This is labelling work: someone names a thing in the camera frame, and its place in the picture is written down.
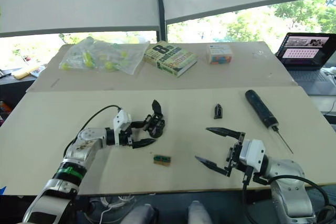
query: screwdriver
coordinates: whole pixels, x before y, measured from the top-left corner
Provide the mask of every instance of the screwdriver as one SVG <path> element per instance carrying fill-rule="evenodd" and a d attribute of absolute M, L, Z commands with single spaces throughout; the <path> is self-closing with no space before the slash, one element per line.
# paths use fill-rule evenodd
<path fill-rule="evenodd" d="M 254 90 L 248 90 L 245 93 L 245 97 L 249 104 L 253 107 L 255 112 L 258 114 L 259 118 L 263 122 L 264 126 L 266 128 L 272 128 L 278 135 L 280 136 L 281 140 L 284 142 L 284 144 L 287 146 L 287 148 L 290 150 L 290 152 L 293 153 L 292 149 L 289 147 L 289 145 L 286 143 L 285 139 L 281 136 L 279 132 L 279 122 L 275 118 L 275 116 L 269 111 L 269 109 L 266 107 L 266 105 L 263 103 L 261 98 L 258 96 L 258 94 Z"/>

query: person's leg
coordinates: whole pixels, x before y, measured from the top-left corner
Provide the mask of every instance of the person's leg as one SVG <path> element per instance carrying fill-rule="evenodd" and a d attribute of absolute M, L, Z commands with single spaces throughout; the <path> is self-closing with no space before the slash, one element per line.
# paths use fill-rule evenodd
<path fill-rule="evenodd" d="M 198 200 L 194 200 L 188 208 L 188 224 L 212 224 L 210 215 Z"/>
<path fill-rule="evenodd" d="M 155 224 L 158 216 L 150 204 L 135 207 L 120 224 Z"/>

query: laptop keyboard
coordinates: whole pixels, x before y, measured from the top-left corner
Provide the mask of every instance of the laptop keyboard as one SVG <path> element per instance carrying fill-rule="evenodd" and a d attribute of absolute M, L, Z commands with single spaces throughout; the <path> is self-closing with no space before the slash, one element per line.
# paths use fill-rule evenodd
<path fill-rule="evenodd" d="M 297 81 L 328 81 L 320 71 L 289 71 Z"/>

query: silver robot arm segment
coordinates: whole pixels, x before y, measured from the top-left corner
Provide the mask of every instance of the silver robot arm segment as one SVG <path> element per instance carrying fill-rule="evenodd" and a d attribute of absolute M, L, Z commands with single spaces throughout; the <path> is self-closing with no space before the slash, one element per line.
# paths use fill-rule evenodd
<path fill-rule="evenodd" d="M 56 174 L 27 209 L 23 223 L 57 224 L 71 219 L 73 199 L 98 150 L 107 146 L 107 130 L 82 130 L 69 146 Z"/>
<path fill-rule="evenodd" d="M 295 175 L 304 178 L 302 168 L 294 161 L 268 158 L 265 179 L 279 175 Z M 271 193 L 280 223 L 315 223 L 316 216 L 305 189 L 304 182 L 282 178 L 273 181 Z"/>

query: black cable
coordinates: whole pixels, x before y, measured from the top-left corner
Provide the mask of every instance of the black cable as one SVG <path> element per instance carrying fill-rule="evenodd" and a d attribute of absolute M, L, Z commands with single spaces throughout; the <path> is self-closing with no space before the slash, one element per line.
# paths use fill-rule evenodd
<path fill-rule="evenodd" d="M 303 181 L 303 182 L 311 185 L 315 189 L 317 189 L 322 194 L 323 199 L 324 199 L 324 208 L 322 210 L 324 210 L 324 211 L 331 211 L 332 214 L 330 215 L 330 217 L 328 219 L 322 220 L 322 221 L 318 222 L 317 224 L 327 224 L 330 221 L 332 221 L 333 219 L 335 219 L 335 217 L 336 217 L 335 207 L 329 204 L 329 197 L 328 197 L 327 193 L 319 185 L 315 184 L 314 182 L 312 182 L 312 181 L 310 181 L 310 180 L 308 180 L 306 178 L 302 178 L 302 177 L 294 176 L 294 175 L 279 175 L 279 176 L 273 177 L 273 178 L 271 178 L 271 179 L 268 180 L 268 184 L 271 184 L 272 182 L 274 182 L 274 181 L 276 181 L 278 179 L 282 179 L 282 178 L 292 178 L 292 179 L 297 179 L 297 180 Z M 245 213 L 247 219 L 252 224 L 258 224 L 258 222 L 256 222 L 252 218 L 252 216 L 250 215 L 250 213 L 248 212 L 247 204 L 246 204 L 246 189 L 247 189 L 247 184 L 243 184 L 243 189 L 242 189 L 242 192 L 241 192 L 241 199 L 242 199 L 242 203 L 243 203 L 244 213 Z"/>
<path fill-rule="evenodd" d="M 247 209 L 247 204 L 246 204 L 246 189 L 247 189 L 247 184 L 243 184 L 243 189 L 241 191 L 241 201 L 243 203 L 243 210 L 244 210 L 244 214 L 247 217 L 247 219 L 252 223 L 252 224 L 258 224 L 258 222 L 256 222 L 252 216 L 250 215 L 250 213 L 248 212 Z"/>
<path fill-rule="evenodd" d="M 334 108 L 336 100 L 333 102 L 331 109 L 324 115 L 328 115 Z"/>
<path fill-rule="evenodd" d="M 105 110 L 105 109 L 107 109 L 107 108 L 111 108 L 111 107 L 115 107 L 115 108 L 118 108 L 118 111 L 120 111 L 121 110 L 121 108 L 119 107 L 119 106 L 117 106 L 117 105 L 108 105 L 108 106 L 106 106 L 106 107 L 104 107 L 104 108 L 102 108 L 101 110 L 99 110 L 98 112 L 96 112 L 92 117 L 90 117 L 89 118 L 89 120 L 87 120 L 86 121 L 86 123 L 83 125 L 83 127 L 79 130 L 79 132 L 80 131 L 82 131 L 87 125 L 88 125 L 88 123 L 96 116 L 96 115 L 98 115 L 100 112 L 102 112 L 103 110 Z M 77 139 L 77 136 L 67 145 L 67 147 L 64 149 L 64 152 L 63 152 L 63 157 L 65 157 L 65 154 L 66 154 L 66 152 L 67 152 L 67 149 L 69 148 L 69 146 L 71 145 L 71 144 L 73 144 L 75 141 L 76 141 L 76 139 Z"/>
<path fill-rule="evenodd" d="M 325 216 L 321 217 L 322 215 L 326 215 L 328 212 L 331 212 L 330 216 L 322 221 L 319 221 L 321 218 L 325 218 Z M 333 205 L 324 206 L 317 216 L 317 224 L 327 224 L 330 221 L 333 221 L 336 216 L 336 208 Z"/>
<path fill-rule="evenodd" d="M 336 75 L 336 73 L 331 73 L 331 72 L 329 72 L 329 71 L 327 71 L 327 70 L 324 70 L 324 69 L 322 69 L 322 71 L 324 72 L 324 74 L 325 74 L 326 76 L 332 76 L 332 81 L 333 81 L 333 83 L 334 83 L 335 86 L 336 86 L 336 82 L 335 82 L 335 75 Z"/>

